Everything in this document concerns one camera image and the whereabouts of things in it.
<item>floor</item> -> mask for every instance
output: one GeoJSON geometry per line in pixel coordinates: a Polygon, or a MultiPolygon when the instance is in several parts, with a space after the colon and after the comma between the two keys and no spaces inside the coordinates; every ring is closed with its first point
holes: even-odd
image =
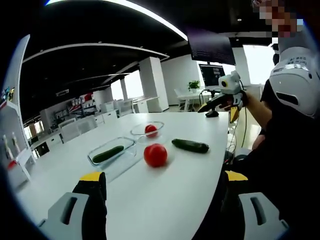
{"type": "MultiPolygon", "coordinates": [[[[179,112],[177,105],[170,106],[168,112],[179,112]]],[[[229,151],[233,151],[236,148],[251,149],[254,141],[260,133],[261,127],[251,115],[251,113],[243,108],[240,111],[239,119],[235,123],[229,124],[228,145],[229,151]]]]}

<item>glass bowl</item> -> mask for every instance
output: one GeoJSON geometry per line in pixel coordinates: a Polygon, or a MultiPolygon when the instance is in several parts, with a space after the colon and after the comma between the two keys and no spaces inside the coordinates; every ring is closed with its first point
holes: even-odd
{"type": "Polygon", "coordinates": [[[165,124],[161,121],[147,121],[136,125],[130,131],[131,135],[134,136],[134,139],[139,144],[143,145],[151,145],[151,144],[163,144],[165,143],[166,139],[163,135],[163,128],[165,124]],[[151,131],[146,133],[145,129],[148,125],[154,125],[156,127],[155,131],[151,131]]]}
{"type": "Polygon", "coordinates": [[[136,157],[136,143],[128,137],[117,137],[90,151],[87,157],[94,167],[100,168],[105,173],[106,180],[110,183],[140,160],[136,157]],[[95,156],[118,146],[123,146],[123,150],[119,153],[99,163],[93,161],[95,156]]]}

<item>shelving unit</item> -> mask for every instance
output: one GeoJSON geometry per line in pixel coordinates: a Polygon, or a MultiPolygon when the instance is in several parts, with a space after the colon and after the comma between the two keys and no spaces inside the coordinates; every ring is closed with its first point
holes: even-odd
{"type": "Polygon", "coordinates": [[[13,158],[21,166],[23,172],[27,178],[30,179],[30,175],[25,168],[28,160],[32,160],[35,163],[34,156],[31,148],[28,144],[27,136],[25,135],[21,109],[20,109],[20,73],[24,54],[30,35],[25,36],[20,40],[12,55],[10,64],[8,66],[2,91],[9,87],[14,88],[12,101],[6,100],[0,104],[0,147],[1,147],[1,160],[3,163],[9,164],[10,159],[7,159],[5,146],[3,142],[3,135],[6,135],[8,147],[11,149],[13,158]],[[12,135],[15,135],[17,144],[21,150],[18,152],[12,141],[12,135]]]}

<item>monitor screen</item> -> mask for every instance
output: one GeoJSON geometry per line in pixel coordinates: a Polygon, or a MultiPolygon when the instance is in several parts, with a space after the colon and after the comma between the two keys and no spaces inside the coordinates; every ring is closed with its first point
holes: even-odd
{"type": "Polygon", "coordinates": [[[186,33],[193,60],[229,65],[236,64],[227,36],[193,27],[187,27],[186,33]]]}
{"type": "Polygon", "coordinates": [[[206,87],[219,86],[219,78],[225,75],[222,66],[199,64],[199,67],[206,87]]]}

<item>red tomato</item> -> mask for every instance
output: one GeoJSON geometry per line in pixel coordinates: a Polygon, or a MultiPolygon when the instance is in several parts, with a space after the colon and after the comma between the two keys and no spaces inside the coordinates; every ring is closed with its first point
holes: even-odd
{"type": "Polygon", "coordinates": [[[166,165],[168,153],[163,145],[155,143],[144,149],[143,156],[149,166],[157,168],[166,165]]]}
{"type": "MultiPolygon", "coordinates": [[[[149,124],[148,126],[145,127],[144,129],[144,133],[147,134],[147,133],[151,133],[151,132],[154,132],[154,131],[157,131],[157,127],[155,125],[152,125],[152,124],[149,124]]],[[[149,134],[149,135],[146,135],[148,138],[154,138],[158,135],[158,132],[155,132],[155,133],[152,133],[152,134],[149,134]]]]}

